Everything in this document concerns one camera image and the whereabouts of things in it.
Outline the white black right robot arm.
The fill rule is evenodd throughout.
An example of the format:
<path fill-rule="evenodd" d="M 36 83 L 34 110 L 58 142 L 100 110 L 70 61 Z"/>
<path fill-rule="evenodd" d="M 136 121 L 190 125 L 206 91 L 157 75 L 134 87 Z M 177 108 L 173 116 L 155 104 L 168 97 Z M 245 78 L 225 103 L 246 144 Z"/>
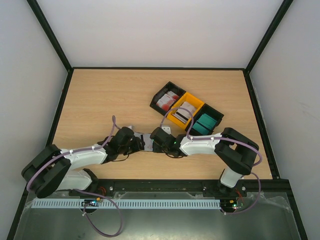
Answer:
<path fill-rule="evenodd" d="M 227 165 L 218 183 L 218 191 L 224 196 L 233 193 L 238 180 L 249 176 L 252 168 L 263 160 L 259 146 L 231 127 L 213 135 L 180 134 L 177 137 L 157 127 L 150 139 L 158 151 L 172 158 L 198 154 L 217 155 Z"/>

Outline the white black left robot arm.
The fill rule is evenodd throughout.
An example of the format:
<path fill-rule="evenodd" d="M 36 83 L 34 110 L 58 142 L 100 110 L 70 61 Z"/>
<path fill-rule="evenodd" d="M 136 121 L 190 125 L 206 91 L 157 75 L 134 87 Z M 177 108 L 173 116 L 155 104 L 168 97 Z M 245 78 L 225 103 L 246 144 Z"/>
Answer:
<path fill-rule="evenodd" d="M 92 146 L 60 149 L 48 145 L 21 172 L 26 189 L 41 199 L 62 190 L 93 190 L 97 181 L 89 165 L 103 165 L 116 161 L 120 155 L 129 156 L 143 151 L 142 133 L 122 127 L 115 135 Z"/>

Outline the brown leather card holder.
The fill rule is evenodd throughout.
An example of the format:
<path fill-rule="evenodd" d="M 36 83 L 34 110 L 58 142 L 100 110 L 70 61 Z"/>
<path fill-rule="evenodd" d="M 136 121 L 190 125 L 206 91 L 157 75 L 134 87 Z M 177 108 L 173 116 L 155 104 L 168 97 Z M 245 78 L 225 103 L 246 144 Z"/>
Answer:
<path fill-rule="evenodd" d="M 152 152 L 153 151 L 153 140 L 150 138 L 150 133 L 141 133 L 135 132 L 135 137 L 138 137 L 141 142 L 141 150 L 145 152 Z"/>

